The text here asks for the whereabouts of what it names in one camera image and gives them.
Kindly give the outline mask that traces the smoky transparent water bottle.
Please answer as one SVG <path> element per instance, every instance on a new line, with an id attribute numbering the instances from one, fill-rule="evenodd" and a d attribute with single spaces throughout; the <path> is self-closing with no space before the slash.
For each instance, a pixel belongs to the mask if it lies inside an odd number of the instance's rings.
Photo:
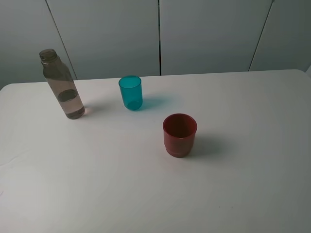
<path id="1" fill-rule="evenodd" d="M 53 49 L 41 51 L 39 57 L 43 66 L 43 75 L 66 117 L 69 119 L 82 117 L 85 108 L 69 68 Z"/>

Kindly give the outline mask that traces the red plastic cup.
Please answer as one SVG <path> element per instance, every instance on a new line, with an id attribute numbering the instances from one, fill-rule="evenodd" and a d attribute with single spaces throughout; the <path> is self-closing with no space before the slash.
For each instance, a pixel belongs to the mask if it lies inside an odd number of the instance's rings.
<path id="1" fill-rule="evenodd" d="M 196 121 L 187 114 L 176 113 L 166 117 L 162 127 L 167 153 L 176 158 L 186 157 L 194 144 Z"/>

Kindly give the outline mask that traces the teal transparent plastic cup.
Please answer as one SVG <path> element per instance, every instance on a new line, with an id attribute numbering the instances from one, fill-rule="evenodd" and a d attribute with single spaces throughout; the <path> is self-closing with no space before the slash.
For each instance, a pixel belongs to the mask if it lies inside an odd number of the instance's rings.
<path id="1" fill-rule="evenodd" d="M 141 78 L 125 76 L 119 80 L 119 87 L 124 106 L 132 111 L 139 109 L 143 104 Z"/>

